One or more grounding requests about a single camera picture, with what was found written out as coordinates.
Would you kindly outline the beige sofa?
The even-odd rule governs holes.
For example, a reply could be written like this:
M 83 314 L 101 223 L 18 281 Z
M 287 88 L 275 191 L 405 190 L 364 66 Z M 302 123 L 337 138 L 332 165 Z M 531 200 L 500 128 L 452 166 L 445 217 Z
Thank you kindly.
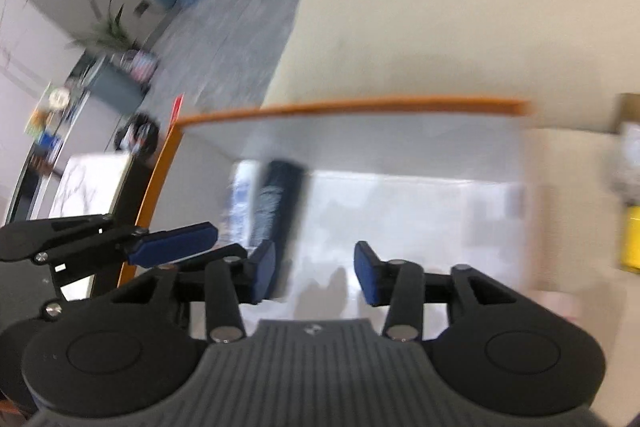
M 639 0 L 299 0 L 265 102 L 480 95 L 533 104 L 544 149 L 546 281 L 639 306 L 608 182 L 618 97 L 639 93 Z

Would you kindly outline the brown square box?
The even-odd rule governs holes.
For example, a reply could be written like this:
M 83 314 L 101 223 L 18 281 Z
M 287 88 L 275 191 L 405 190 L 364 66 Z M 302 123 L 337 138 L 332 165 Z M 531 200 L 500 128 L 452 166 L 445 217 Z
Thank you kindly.
M 639 124 L 640 122 L 640 94 L 622 93 L 618 97 L 617 113 L 614 132 L 620 133 L 624 124 Z

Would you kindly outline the grey trash bin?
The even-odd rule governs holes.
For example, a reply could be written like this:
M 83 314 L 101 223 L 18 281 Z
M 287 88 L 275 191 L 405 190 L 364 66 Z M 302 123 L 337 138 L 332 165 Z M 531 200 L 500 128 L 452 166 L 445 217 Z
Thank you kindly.
M 120 115 L 136 113 L 145 98 L 141 84 L 107 56 L 96 58 L 80 79 L 82 87 Z

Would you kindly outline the orange cardboard box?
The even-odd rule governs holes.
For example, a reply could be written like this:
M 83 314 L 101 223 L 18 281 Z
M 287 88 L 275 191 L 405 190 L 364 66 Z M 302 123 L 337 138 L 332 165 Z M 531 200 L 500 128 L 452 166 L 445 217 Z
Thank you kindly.
M 528 107 L 508 98 L 382 98 L 186 116 L 168 132 L 137 221 L 150 230 L 229 228 L 231 180 L 256 194 L 267 165 L 302 167 L 303 186 L 262 320 L 365 317 L 354 248 L 446 273 L 469 265 L 506 286 L 532 283 L 533 161 Z

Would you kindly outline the clear plastic box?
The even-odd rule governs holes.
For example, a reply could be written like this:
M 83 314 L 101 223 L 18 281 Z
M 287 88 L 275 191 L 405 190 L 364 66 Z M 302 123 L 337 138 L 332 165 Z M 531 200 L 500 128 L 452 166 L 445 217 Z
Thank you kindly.
M 611 162 L 613 191 L 627 205 L 638 206 L 640 199 L 639 124 L 623 121 L 618 127 L 617 145 Z

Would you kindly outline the dark blue spray can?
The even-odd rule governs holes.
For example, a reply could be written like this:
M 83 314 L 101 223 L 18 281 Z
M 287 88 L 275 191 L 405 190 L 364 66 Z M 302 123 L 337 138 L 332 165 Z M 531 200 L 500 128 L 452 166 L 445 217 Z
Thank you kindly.
M 277 262 L 284 257 L 305 173 L 292 162 L 270 161 L 258 186 L 250 246 L 273 243 Z

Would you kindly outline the marble coffee table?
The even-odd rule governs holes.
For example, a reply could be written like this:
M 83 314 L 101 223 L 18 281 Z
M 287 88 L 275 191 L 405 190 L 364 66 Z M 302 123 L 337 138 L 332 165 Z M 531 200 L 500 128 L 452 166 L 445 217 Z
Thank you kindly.
M 111 215 L 134 223 L 139 210 L 134 156 L 124 152 L 91 153 L 68 158 L 60 179 L 48 176 L 36 191 L 28 220 Z

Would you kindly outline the yellow tape measure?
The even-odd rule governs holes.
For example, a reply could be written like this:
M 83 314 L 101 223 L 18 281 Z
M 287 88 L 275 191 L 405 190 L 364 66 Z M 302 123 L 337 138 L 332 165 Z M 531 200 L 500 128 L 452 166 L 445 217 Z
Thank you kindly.
M 630 206 L 625 212 L 620 264 L 630 272 L 640 271 L 640 207 Z

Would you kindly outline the white tube bottle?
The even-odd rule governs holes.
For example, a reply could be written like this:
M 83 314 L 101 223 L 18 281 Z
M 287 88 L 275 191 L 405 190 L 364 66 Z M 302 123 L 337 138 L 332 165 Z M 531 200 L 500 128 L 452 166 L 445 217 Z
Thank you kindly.
M 231 173 L 220 237 L 226 243 L 252 247 L 255 202 L 262 182 L 262 165 L 256 160 L 237 162 Z

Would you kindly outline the potted green plant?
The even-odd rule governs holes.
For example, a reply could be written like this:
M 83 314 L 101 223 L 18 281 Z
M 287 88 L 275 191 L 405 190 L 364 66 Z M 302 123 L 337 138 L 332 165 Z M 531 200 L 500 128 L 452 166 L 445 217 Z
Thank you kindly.
M 116 12 L 113 12 L 113 5 L 114 0 L 107 0 L 107 6 L 102 10 L 96 0 L 89 0 L 94 22 L 89 31 L 72 35 L 68 46 L 114 53 L 138 50 L 139 43 L 122 24 L 125 5 Z

